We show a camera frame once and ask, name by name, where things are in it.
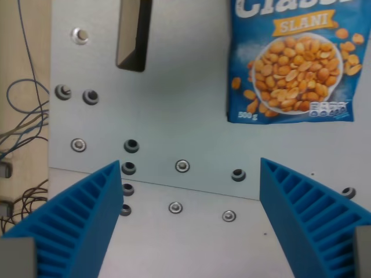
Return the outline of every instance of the blue packaging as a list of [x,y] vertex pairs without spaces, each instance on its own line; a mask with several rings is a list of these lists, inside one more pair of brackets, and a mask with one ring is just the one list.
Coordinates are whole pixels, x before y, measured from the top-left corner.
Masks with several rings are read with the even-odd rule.
[[371,0],[231,0],[228,120],[353,122]]

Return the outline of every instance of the gray block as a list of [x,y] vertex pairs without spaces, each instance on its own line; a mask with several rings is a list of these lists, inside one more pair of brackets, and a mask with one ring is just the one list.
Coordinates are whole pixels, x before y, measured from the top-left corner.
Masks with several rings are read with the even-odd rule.
[[0,239],[1,277],[36,278],[36,245],[31,237]]
[[356,227],[353,241],[356,278],[371,277],[371,226]]

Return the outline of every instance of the metal panel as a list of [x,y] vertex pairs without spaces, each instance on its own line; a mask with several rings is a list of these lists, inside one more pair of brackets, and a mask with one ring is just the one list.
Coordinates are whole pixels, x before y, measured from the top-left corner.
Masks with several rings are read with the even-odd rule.
[[[233,125],[226,118],[230,37],[228,1],[157,0],[152,6],[143,73],[115,66],[119,0],[54,0],[52,87],[67,84],[72,97],[51,95],[51,167],[92,173],[115,159],[133,162],[134,180],[230,196],[259,198],[259,163],[267,157],[332,188],[369,179],[371,128],[368,51],[355,99],[355,123]],[[74,27],[89,42],[76,45]],[[82,101],[94,89],[100,102]],[[83,138],[87,150],[70,142]],[[125,140],[140,144],[124,151]],[[189,172],[174,169],[179,159]],[[234,169],[246,180],[234,182]]]
[[[50,169],[49,197],[85,176]],[[260,202],[131,184],[132,213],[119,217],[99,277],[294,278]],[[180,214],[168,210],[174,201]],[[226,210],[236,212],[234,222],[221,219]]]

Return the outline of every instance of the bowl of peanuts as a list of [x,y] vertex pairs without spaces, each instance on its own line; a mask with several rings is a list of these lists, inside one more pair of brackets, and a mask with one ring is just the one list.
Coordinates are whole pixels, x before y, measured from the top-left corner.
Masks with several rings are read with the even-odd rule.
[[257,56],[252,81],[258,98],[280,114],[307,113],[326,101],[343,76],[339,49],[313,33],[280,37]]

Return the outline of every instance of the screw hole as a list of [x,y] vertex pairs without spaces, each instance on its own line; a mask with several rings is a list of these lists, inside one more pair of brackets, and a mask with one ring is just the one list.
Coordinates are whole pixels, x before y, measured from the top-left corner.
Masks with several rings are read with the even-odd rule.
[[356,192],[355,188],[347,187],[347,188],[343,189],[341,194],[347,199],[353,199],[354,196],[357,194],[357,192]]
[[242,169],[236,169],[232,172],[231,178],[236,182],[241,182],[246,178],[246,173]]
[[96,91],[90,91],[88,92],[88,96],[91,100],[96,100],[98,98],[98,94]]
[[71,32],[71,38],[77,45],[84,45],[89,40],[88,33],[81,28],[74,28]]
[[132,163],[132,162],[125,162],[121,166],[121,170],[126,175],[133,175],[136,172],[137,169],[136,169],[134,163]]
[[120,212],[120,215],[121,216],[128,216],[132,213],[132,208],[127,205],[127,204],[123,204],[122,205],[122,209],[121,209],[121,212]]
[[60,100],[69,100],[71,98],[71,89],[67,85],[59,84],[54,93]]
[[233,174],[234,175],[241,175],[242,174],[242,170],[241,169],[234,170],[233,171]]
[[85,90],[82,94],[82,100],[88,105],[96,105],[99,102],[99,96],[94,90]]
[[124,184],[123,187],[126,189],[126,190],[132,190],[133,189],[133,186],[131,184]]
[[128,168],[128,169],[134,169],[134,167],[135,167],[134,163],[131,163],[131,162],[126,162],[126,163],[125,163],[125,166],[126,166],[126,168]]
[[125,141],[125,143],[123,144],[123,148],[128,153],[136,153],[139,150],[139,144],[136,140],[129,139]]

